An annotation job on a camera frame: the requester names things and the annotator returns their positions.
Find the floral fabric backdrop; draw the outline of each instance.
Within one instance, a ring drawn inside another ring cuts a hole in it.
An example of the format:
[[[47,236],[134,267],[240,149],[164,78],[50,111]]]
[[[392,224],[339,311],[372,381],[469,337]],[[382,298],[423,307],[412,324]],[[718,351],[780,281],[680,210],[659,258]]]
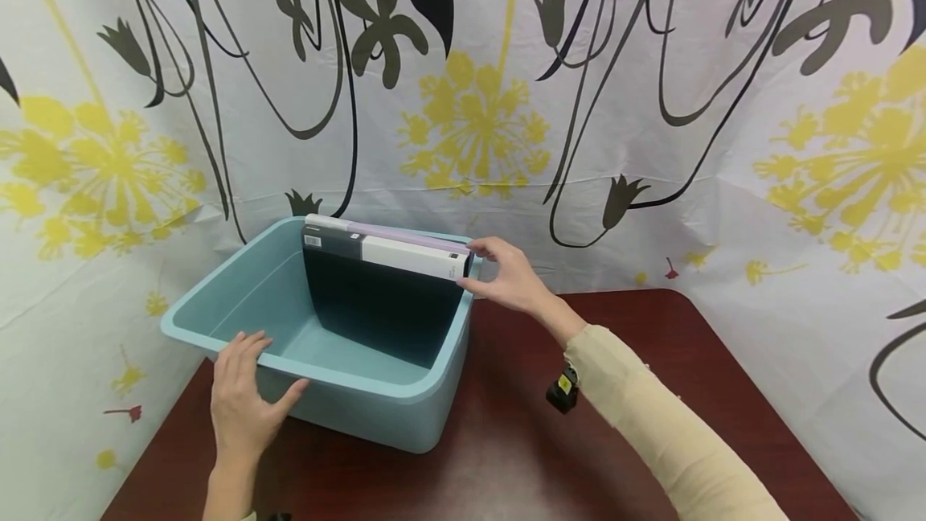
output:
[[[98,519],[275,220],[686,294],[866,519],[926,508],[926,0],[4,0],[0,486]]]

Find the yellow dandelion print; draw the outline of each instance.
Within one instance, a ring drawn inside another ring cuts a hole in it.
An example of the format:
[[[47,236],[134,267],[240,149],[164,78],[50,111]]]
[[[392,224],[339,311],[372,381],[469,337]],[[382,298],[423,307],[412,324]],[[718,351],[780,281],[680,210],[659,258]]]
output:
[[[113,449],[103,449],[96,454],[96,468],[100,469],[101,471],[118,469],[123,473],[128,473],[126,467],[118,461],[116,452]]]
[[[753,168],[788,223],[846,254],[841,270],[926,266],[926,47],[912,46],[884,76],[849,72],[821,113],[798,108],[781,124],[791,153]]]
[[[413,148],[402,173],[423,179],[429,190],[447,190],[452,199],[472,193],[511,197],[511,187],[528,185],[547,169],[542,147],[549,124],[528,109],[527,83],[504,84],[492,64],[451,51],[444,76],[420,81],[422,114],[403,113],[404,140]]]
[[[803,269],[806,265],[800,264],[784,270],[769,270],[766,261],[750,260],[747,263],[747,282],[749,282],[749,285],[758,285],[766,276],[777,276],[779,273],[793,272],[794,270]]]
[[[141,372],[141,367],[136,364],[129,362],[129,356],[125,352],[125,347],[120,344],[120,352],[122,354],[122,363],[125,364],[125,370],[122,372],[122,376],[118,377],[110,383],[110,388],[115,391],[120,398],[132,392],[132,389],[135,388],[135,385],[141,382],[147,374]]]
[[[688,252],[685,254],[685,261],[700,270],[707,263],[707,257],[714,252],[714,249],[717,249],[717,246],[708,248],[704,252]]]
[[[145,311],[149,316],[159,318],[159,316],[164,315],[168,308],[168,299],[166,299],[164,294],[160,293],[156,289],[148,292],[148,297],[145,300]]]
[[[49,96],[21,105],[27,126],[0,131],[0,162],[17,179],[0,184],[0,211],[16,212],[19,227],[42,218],[40,258],[126,254],[166,239],[199,205],[206,176],[186,166],[183,145],[145,137],[138,113],[111,121],[97,103],[68,109]]]

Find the yellow stripe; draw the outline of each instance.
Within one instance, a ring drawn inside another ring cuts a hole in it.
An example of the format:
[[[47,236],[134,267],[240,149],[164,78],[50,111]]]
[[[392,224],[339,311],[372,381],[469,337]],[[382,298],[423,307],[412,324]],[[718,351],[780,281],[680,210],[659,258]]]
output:
[[[508,0],[505,9],[505,32],[502,35],[502,54],[498,57],[498,74],[505,72],[505,60],[508,56],[508,44],[511,42],[511,27],[515,22],[515,0]]]
[[[77,62],[77,66],[80,68],[80,74],[84,75],[84,80],[87,82],[87,87],[90,87],[93,100],[96,101],[99,106],[105,109],[103,96],[100,94],[100,89],[96,86],[96,81],[93,81],[93,76],[90,72],[90,65],[87,65],[87,60],[84,58],[83,54],[80,54],[80,49],[77,47],[77,41],[74,40],[74,35],[71,33],[71,29],[68,28],[68,23],[65,22],[64,17],[61,14],[61,10],[57,8],[55,0],[42,0],[42,2],[44,2],[45,6],[47,6],[51,11],[52,18],[54,18],[62,37],[68,44],[68,48],[71,48],[71,53]]]

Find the finger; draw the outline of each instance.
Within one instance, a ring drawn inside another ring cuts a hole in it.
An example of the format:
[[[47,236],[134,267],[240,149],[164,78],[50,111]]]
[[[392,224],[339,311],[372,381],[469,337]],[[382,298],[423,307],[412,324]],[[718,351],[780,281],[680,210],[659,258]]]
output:
[[[307,379],[297,380],[293,382],[293,386],[289,388],[282,398],[276,401],[273,405],[273,411],[274,415],[280,419],[280,422],[293,410],[293,406],[302,398],[302,393],[308,387],[309,381]]]
[[[241,367],[238,373],[239,379],[247,379],[254,384],[254,386],[257,386],[257,357],[260,356],[261,352],[267,350],[270,344],[273,344],[273,338],[262,338],[257,340],[256,343],[251,344],[248,349],[242,353]]]
[[[501,237],[491,236],[470,241],[469,248],[475,251],[480,258],[489,257],[490,260],[495,261],[499,255],[510,251],[513,246],[502,240]]]
[[[232,348],[229,353],[229,359],[227,359],[227,367],[225,368],[227,371],[227,379],[238,380],[238,375],[241,373],[242,357],[244,356],[244,351],[250,348],[252,344],[258,342],[258,340],[261,340],[263,337],[264,332],[262,330],[258,330],[254,334],[250,334],[250,336],[245,337],[236,345],[234,345],[234,348]]]
[[[481,282],[474,277],[462,277],[457,279],[457,285],[476,296],[488,297],[492,299],[494,287],[492,282]]]
[[[228,344],[225,345],[224,349],[219,351],[219,356],[215,358],[215,372],[213,373],[212,379],[213,382],[221,381],[225,379],[227,374],[227,364],[229,363],[229,356],[234,351],[234,348],[244,340],[244,332],[239,332],[234,338],[230,340]]]

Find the right hand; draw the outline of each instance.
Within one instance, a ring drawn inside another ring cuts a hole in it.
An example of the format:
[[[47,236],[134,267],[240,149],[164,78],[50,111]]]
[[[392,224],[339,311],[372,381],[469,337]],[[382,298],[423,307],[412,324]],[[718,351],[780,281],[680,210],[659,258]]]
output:
[[[498,276],[491,282],[480,282],[472,277],[458,280],[463,289],[477,296],[501,304],[506,308],[537,314],[543,304],[554,299],[554,295],[537,277],[524,252],[512,246],[501,237],[482,237],[469,242],[469,249],[480,258],[498,263]]]

